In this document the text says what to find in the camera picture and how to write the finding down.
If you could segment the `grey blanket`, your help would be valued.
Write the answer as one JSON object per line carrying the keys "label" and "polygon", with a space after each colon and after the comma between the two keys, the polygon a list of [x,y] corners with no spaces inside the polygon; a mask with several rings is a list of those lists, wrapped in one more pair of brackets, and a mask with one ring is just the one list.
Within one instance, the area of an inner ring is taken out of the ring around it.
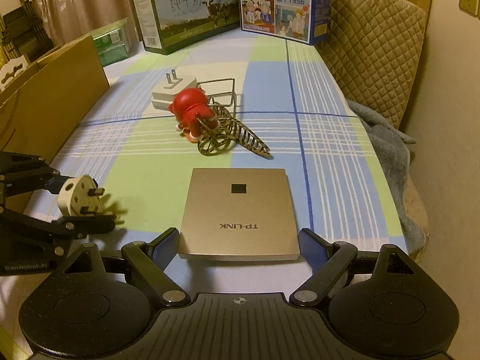
{"label": "grey blanket", "polygon": [[410,175],[408,147],[416,141],[394,128],[376,111],[352,100],[347,104],[368,134],[390,188],[408,253],[419,262],[430,240],[430,221]]}

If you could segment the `black folding cart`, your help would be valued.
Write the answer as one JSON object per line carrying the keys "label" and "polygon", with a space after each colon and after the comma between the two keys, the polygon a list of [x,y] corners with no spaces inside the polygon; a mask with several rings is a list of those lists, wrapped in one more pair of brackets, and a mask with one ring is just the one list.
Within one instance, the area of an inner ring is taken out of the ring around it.
{"label": "black folding cart", "polygon": [[32,2],[19,0],[19,4],[1,16],[1,48],[7,60],[25,56],[34,62],[53,50],[54,44]]}

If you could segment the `blue milk carton box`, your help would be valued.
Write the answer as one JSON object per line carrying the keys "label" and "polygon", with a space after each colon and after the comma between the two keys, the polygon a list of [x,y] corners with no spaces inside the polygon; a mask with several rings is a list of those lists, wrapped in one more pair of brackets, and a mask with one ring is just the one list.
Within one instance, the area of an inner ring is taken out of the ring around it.
{"label": "blue milk carton box", "polygon": [[315,45],[326,37],[330,0],[239,0],[241,29]]}

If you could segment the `red figurine toy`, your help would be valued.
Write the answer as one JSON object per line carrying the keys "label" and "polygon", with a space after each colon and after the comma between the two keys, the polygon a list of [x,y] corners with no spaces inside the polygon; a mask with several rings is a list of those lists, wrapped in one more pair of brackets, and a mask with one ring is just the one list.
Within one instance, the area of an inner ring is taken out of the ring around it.
{"label": "red figurine toy", "polygon": [[200,120],[210,129],[219,126],[219,122],[215,120],[216,114],[208,102],[208,96],[201,88],[185,88],[174,97],[168,107],[168,110],[176,117],[177,128],[192,143],[199,142],[203,135]]}

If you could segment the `white power adapter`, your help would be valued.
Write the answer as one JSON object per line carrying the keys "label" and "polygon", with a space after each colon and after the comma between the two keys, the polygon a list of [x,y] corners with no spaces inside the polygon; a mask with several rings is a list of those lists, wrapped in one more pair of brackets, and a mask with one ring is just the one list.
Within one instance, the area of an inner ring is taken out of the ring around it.
{"label": "white power adapter", "polygon": [[184,89],[196,87],[197,83],[194,76],[181,76],[172,69],[151,90],[151,104],[157,110],[167,111],[177,94]]}

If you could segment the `white plug adapter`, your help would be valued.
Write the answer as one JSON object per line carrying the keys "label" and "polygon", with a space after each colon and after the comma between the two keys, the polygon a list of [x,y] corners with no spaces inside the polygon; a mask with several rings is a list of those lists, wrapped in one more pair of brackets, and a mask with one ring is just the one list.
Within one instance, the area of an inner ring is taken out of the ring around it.
{"label": "white plug adapter", "polygon": [[90,175],[68,178],[58,193],[57,205],[62,216],[101,215],[104,193],[105,189],[98,187]]}

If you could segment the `green tissue pack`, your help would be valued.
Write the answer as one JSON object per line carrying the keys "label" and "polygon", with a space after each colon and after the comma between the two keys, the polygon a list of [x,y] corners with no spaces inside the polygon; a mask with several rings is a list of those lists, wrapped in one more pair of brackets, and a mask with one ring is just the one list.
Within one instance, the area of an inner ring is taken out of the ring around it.
{"label": "green tissue pack", "polygon": [[91,36],[103,67],[128,58],[137,43],[137,34],[129,18],[95,29]]}

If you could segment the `open brown cardboard box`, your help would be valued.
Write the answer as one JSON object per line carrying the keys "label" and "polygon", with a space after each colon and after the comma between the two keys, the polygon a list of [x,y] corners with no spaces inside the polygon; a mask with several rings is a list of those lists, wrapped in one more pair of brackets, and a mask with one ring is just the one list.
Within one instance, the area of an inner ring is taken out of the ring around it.
{"label": "open brown cardboard box", "polygon": [[1,91],[1,149],[50,164],[109,88],[91,37],[38,59]]}

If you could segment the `plaid tablecloth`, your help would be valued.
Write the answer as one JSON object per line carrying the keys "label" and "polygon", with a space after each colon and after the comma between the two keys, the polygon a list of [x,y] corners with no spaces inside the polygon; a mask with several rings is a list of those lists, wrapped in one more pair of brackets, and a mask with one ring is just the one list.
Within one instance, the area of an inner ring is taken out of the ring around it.
{"label": "plaid tablecloth", "polygon": [[[151,104],[169,71],[214,95],[220,130],[202,144]],[[314,47],[234,30],[171,55],[143,51],[105,72],[109,90],[75,121],[51,163],[106,190],[119,227],[93,242],[115,250],[179,227],[196,168],[281,168],[300,228],[362,250],[405,246],[365,122]]]}

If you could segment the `wall socket plate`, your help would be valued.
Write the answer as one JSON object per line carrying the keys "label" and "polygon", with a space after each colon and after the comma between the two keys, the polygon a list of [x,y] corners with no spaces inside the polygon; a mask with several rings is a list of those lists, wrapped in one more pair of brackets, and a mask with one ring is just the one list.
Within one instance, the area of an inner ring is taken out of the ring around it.
{"label": "wall socket plate", "polygon": [[459,0],[459,9],[476,17],[479,11],[479,0]]}

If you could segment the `quilted beige chair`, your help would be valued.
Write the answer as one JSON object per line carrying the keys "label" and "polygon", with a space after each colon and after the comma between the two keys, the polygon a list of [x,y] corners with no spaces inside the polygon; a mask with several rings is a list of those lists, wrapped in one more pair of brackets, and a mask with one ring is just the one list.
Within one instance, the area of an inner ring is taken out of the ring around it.
{"label": "quilted beige chair", "polygon": [[422,54],[426,13],[408,0],[330,0],[317,47],[346,99],[399,127]]}

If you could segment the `green white milk carton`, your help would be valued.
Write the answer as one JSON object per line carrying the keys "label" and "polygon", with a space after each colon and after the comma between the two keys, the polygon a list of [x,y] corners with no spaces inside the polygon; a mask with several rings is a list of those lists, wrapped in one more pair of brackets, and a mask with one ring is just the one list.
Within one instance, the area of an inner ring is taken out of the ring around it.
{"label": "green white milk carton", "polygon": [[169,55],[236,29],[239,0],[131,0],[144,49]]}

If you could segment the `stacked cardboard boxes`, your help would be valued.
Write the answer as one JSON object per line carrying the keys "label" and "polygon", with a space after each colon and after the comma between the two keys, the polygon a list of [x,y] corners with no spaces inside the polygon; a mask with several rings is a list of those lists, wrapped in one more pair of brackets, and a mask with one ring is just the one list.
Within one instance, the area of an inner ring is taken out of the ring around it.
{"label": "stacked cardboard boxes", "polygon": [[18,75],[25,72],[29,67],[30,61],[27,56],[10,59],[1,67],[0,71],[0,90],[3,92]]}

